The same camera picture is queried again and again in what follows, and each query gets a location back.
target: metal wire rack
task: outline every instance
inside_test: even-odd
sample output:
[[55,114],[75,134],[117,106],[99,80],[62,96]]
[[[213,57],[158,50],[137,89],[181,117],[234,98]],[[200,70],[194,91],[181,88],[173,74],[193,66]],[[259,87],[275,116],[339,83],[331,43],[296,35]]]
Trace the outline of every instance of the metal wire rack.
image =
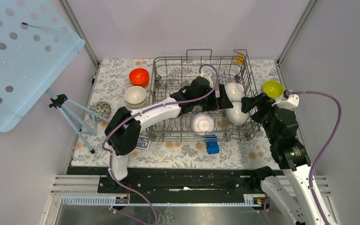
[[[205,56],[189,56],[190,51],[208,52]],[[149,104],[155,104],[177,92],[185,85],[189,85],[199,76],[199,67],[208,63],[216,67],[220,74],[219,84],[237,82],[245,89],[245,96],[254,97],[257,95],[255,79],[250,66],[248,52],[245,49],[235,49],[233,56],[212,56],[211,49],[188,49],[186,56],[165,56],[158,57],[153,62],[152,76],[153,84],[150,88]],[[203,72],[214,74],[209,67],[202,68]],[[201,107],[195,107],[190,113],[177,118],[161,121],[147,128],[147,135],[154,141],[202,141],[208,134],[214,134],[219,141],[231,139],[251,140],[256,132],[260,130],[259,124],[250,119],[250,115],[256,112],[253,109],[249,112],[247,122],[242,126],[236,126],[230,122],[225,110],[209,111],[214,120],[215,127],[208,134],[197,135],[191,129],[192,118],[202,112]]]

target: orange bowl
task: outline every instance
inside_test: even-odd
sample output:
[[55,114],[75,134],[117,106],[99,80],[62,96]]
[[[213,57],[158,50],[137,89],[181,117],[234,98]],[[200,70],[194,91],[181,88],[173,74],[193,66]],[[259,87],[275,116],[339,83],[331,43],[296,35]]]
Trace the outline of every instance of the orange bowl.
[[130,72],[129,80],[134,86],[145,87],[150,81],[150,74],[144,68],[136,68]]

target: white wall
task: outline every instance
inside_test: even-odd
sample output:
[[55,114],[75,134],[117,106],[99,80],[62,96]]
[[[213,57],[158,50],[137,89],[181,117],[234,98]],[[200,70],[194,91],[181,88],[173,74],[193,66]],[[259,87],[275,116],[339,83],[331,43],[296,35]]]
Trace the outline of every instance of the white wall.
[[[318,170],[328,179],[342,224],[360,224],[360,1],[318,1],[283,68],[293,90],[325,91],[342,104],[339,130]],[[337,108],[323,97],[300,98],[297,112],[315,157]]]
[[308,0],[68,0],[99,59],[212,48],[276,59]]
[[[93,74],[81,50],[51,88],[83,103]],[[64,169],[75,133],[48,105],[44,94],[14,129],[0,133],[0,225],[38,224],[55,175]]]

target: card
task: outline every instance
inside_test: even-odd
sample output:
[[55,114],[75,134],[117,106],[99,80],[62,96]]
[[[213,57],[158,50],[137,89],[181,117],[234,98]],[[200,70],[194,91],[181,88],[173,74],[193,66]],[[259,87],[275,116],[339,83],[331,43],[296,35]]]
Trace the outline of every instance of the card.
[[141,150],[148,150],[150,148],[151,140],[148,137],[145,136],[139,136],[139,139],[137,140],[137,149]]

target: table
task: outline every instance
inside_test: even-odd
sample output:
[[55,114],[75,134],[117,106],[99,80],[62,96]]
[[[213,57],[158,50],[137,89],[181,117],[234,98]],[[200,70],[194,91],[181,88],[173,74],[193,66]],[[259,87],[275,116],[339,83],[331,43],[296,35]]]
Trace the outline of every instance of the table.
[[[145,68],[152,74],[152,63],[153,59],[104,59],[89,106],[99,101],[108,102],[112,108],[111,119],[118,108],[126,105],[123,96],[132,86],[128,79],[130,71]],[[274,60],[251,60],[250,64],[258,89],[267,80],[279,81]],[[85,121],[91,124],[88,115]],[[86,145],[78,140],[72,166],[108,166],[109,153],[101,148],[107,125],[105,121],[98,121],[97,135],[85,136],[96,150],[95,154],[91,154]],[[230,140],[218,144],[220,152],[208,155],[204,142],[152,142],[149,150],[135,149],[130,153],[128,167],[256,169],[268,165],[272,169],[279,169],[271,157],[270,143],[263,129],[251,141]]]

